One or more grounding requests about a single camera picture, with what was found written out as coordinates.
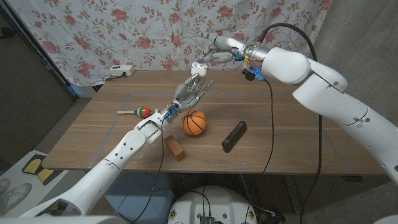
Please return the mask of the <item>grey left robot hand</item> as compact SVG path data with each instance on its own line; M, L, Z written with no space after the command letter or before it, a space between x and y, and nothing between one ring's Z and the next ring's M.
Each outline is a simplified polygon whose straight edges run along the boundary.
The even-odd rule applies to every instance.
M205 77L199 73L187 78L174 91L174 98L162 111L163 118L171 123L180 113L193 109L214 84L211 80L203 85Z

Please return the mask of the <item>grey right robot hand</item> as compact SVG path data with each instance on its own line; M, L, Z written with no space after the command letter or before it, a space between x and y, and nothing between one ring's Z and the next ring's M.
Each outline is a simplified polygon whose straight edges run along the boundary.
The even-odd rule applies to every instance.
M202 32L198 37L207 39L211 44L203 51L199 63L227 63L232 60L246 60L261 66L269 53L269 49L260 45L250 44L241 39L213 33Z

